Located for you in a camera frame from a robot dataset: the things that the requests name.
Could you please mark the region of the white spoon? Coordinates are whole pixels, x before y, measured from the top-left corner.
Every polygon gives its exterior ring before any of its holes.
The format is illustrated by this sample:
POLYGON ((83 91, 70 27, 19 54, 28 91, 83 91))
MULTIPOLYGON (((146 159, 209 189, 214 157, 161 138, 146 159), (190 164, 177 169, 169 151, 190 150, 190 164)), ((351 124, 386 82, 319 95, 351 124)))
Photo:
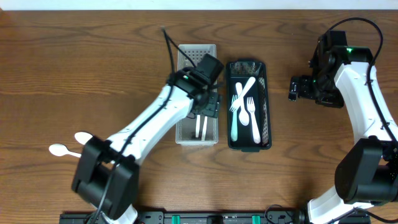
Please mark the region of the white spoon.
POLYGON ((61 156, 65 156, 65 155, 70 155, 70 156, 74 156, 74 157, 81 157, 81 154, 77 153, 77 152, 71 152, 68 150, 68 148, 63 145, 63 144, 53 144, 51 146, 49 146, 49 151, 51 154, 53 154, 54 156, 57 157, 61 157, 61 156))
MULTIPOLYGON (((242 93, 242 91, 243 91, 243 86, 242 86, 242 84, 240 82, 237 82, 235 84, 235 87, 236 87, 236 93, 239 96, 242 93)), ((249 115, 248 115, 248 112, 245 109, 245 105, 244 105, 244 100, 243 99, 240 99, 239 106, 240 106, 240 112, 239 112, 240 123, 243 126, 247 126, 249 124, 249 115)))
POLYGON ((196 124, 195 124, 195 138, 199 138, 200 135, 200 121, 201 121, 201 116, 198 114, 196 117, 196 124))
POLYGON ((92 137, 92 134, 84 131, 77 132, 74 135, 75 140, 81 145, 85 145, 92 137))

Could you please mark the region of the white fork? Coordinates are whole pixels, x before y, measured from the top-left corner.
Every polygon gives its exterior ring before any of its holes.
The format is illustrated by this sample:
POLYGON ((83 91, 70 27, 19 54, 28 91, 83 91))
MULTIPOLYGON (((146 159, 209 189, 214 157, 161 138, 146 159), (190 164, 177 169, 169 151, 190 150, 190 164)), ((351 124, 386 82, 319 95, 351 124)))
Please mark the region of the white fork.
POLYGON ((245 97, 246 93, 251 89, 253 84, 255 84, 256 78, 255 77, 250 77, 248 81, 246 82, 245 86, 243 87, 243 90, 240 95, 233 101, 232 105, 230 106, 229 110, 231 112, 235 112, 236 110, 239 109, 240 107, 240 101, 243 100, 245 97))
POLYGON ((253 97, 248 97, 247 98, 246 106, 247 106, 247 109, 248 109, 250 117, 251 117, 253 141, 256 144, 259 144, 261 142, 261 136, 260 136, 259 128, 258 128, 258 125, 257 125, 257 120, 256 120, 256 115, 255 115, 256 107, 255 107, 255 104, 254 104, 253 97))

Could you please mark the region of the pale green plastic fork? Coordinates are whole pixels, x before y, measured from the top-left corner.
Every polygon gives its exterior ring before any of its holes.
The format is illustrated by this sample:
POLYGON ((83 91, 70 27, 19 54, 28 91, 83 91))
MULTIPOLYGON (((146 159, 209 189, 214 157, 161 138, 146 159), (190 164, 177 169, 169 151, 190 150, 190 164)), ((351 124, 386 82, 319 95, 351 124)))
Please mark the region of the pale green plastic fork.
POLYGON ((231 138, 232 141, 237 141, 237 139, 238 139, 238 116, 237 116, 237 111, 232 112, 230 138, 231 138))

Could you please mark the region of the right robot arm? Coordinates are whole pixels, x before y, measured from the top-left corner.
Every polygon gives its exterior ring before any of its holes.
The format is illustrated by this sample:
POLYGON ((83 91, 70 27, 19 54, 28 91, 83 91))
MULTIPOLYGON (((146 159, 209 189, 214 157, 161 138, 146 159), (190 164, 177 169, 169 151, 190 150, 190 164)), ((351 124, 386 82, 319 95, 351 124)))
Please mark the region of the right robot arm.
POLYGON ((310 76, 292 77, 290 101, 346 107, 354 146, 335 170, 335 183, 311 199, 296 223, 338 223, 354 212, 397 201, 397 124, 377 83, 367 47, 350 47, 346 34, 328 30, 318 38, 310 76))

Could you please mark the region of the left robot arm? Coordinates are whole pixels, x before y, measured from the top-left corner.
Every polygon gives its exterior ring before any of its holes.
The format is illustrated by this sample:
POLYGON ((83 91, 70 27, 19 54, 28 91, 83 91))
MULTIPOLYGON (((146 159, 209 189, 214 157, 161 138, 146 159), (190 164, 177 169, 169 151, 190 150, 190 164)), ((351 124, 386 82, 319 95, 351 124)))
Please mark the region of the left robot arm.
POLYGON ((194 67, 172 74, 159 96, 132 123, 102 140, 83 141, 72 190, 96 207, 86 223, 134 223, 132 206, 139 191, 139 170, 162 137, 190 114, 217 118, 221 98, 214 91, 223 64, 205 54, 194 67))

